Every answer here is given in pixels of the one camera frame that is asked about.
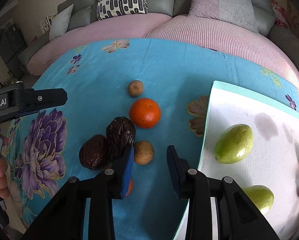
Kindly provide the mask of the person's left hand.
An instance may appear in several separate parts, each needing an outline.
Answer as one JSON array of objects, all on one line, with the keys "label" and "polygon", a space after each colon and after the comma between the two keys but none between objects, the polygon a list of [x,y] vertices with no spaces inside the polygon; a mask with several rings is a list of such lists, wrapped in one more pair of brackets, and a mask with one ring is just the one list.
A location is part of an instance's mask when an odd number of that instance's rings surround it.
[{"label": "person's left hand", "polygon": [[6,172],[8,164],[5,157],[0,155],[0,198],[7,199],[10,196]]}]

